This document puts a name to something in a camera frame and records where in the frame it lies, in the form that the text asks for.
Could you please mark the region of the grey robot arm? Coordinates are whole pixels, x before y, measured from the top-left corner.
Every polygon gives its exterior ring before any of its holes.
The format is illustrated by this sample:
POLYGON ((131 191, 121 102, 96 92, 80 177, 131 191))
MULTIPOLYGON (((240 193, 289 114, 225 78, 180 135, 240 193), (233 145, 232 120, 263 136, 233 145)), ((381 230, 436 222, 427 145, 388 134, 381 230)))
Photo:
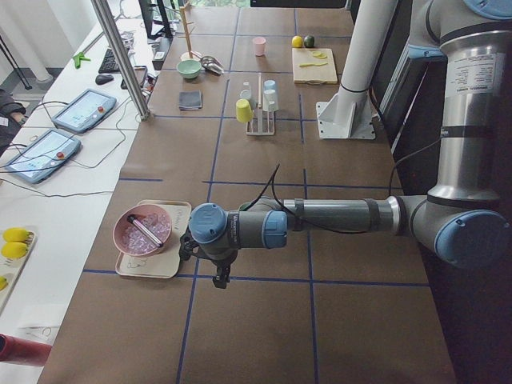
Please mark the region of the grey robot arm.
POLYGON ((259 196, 239 210, 194 208, 179 256, 211 261, 213 283, 225 288, 243 248, 280 248, 290 231, 408 234, 459 268, 486 266, 506 251, 510 224, 495 211, 490 185, 494 114, 511 48, 508 1, 416 1, 408 55, 447 61, 438 178, 424 195, 380 201, 279 200, 259 196))

